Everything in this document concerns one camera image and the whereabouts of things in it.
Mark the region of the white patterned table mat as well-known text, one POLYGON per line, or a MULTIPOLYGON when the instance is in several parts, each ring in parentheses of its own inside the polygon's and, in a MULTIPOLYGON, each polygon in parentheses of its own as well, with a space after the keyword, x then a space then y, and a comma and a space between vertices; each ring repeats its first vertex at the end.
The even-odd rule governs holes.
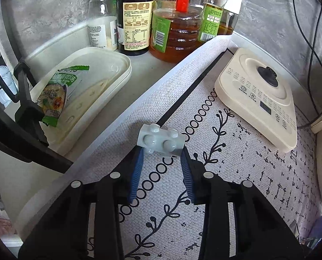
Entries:
POLYGON ((321 208, 319 190, 284 153, 228 108, 215 82, 229 61, 215 37, 156 82, 47 189, 23 208, 19 259, 320 259, 289 222, 301 206, 321 208), (130 166, 144 124, 187 136, 195 202, 181 157, 144 150, 136 198, 130 166))

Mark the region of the cream induction cooker base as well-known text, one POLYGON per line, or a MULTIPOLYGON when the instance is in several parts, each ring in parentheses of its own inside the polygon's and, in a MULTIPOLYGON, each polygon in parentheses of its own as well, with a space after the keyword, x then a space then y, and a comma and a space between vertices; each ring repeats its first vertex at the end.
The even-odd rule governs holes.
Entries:
POLYGON ((250 50, 239 48, 215 82, 228 108, 287 153, 297 145, 296 113, 290 85, 250 50))

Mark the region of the white plastic tray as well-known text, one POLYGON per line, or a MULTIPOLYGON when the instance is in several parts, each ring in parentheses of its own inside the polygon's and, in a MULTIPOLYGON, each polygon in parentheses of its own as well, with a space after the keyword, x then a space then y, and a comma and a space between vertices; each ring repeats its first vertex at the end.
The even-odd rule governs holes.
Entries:
POLYGON ((107 49, 87 47, 72 53, 44 76, 30 91, 32 100, 40 96, 59 69, 78 65, 88 66, 89 70, 71 93, 72 98, 65 104, 57 126, 41 124, 49 148, 62 156, 71 150, 89 124, 131 77, 129 57, 107 49))

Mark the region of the green seasoning sachet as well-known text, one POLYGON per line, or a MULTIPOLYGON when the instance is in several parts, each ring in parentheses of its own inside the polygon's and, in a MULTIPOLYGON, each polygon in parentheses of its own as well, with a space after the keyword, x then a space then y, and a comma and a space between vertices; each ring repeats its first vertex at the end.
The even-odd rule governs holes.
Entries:
POLYGON ((45 125, 52 127, 58 125, 66 103, 89 70, 88 65, 74 65, 58 69, 54 73, 37 99, 37 104, 44 113, 42 122, 45 125))

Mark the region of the red capped oil bottle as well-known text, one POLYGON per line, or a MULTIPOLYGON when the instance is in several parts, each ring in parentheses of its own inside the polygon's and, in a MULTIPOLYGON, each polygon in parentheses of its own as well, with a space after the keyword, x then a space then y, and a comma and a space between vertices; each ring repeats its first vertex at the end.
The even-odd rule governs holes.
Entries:
POLYGON ((207 0, 155 0, 150 53, 162 61, 179 63, 198 48, 207 0))

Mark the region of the yellow capped green label bottle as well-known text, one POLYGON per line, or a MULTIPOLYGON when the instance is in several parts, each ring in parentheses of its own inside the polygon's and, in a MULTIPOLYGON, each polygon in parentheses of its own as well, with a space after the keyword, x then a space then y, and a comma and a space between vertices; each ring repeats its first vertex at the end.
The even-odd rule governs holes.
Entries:
POLYGON ((228 0, 207 0, 203 21, 199 29, 199 42, 207 42, 217 36, 223 8, 227 1, 228 0))

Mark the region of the small white capped jar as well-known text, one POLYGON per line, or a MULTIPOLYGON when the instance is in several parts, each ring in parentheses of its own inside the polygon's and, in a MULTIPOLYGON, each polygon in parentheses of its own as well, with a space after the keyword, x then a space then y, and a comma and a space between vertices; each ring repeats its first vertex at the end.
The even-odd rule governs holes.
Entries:
POLYGON ((117 50, 116 0, 90 0, 87 29, 93 47, 117 50))

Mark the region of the dark soy sauce bottle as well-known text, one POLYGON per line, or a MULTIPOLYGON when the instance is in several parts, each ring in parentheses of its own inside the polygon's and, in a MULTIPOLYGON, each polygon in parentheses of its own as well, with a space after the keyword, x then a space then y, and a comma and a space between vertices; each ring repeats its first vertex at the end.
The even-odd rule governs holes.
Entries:
POLYGON ((117 0, 118 49, 128 56, 146 53, 150 45, 154 0, 117 0))

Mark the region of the white top oil dispenser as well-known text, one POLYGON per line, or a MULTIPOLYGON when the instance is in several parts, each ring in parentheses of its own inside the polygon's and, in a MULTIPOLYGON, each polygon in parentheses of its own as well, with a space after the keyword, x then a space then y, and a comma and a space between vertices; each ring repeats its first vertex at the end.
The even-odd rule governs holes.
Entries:
POLYGON ((218 35, 233 34, 239 19, 239 13, 243 0, 227 0, 223 8, 218 35))

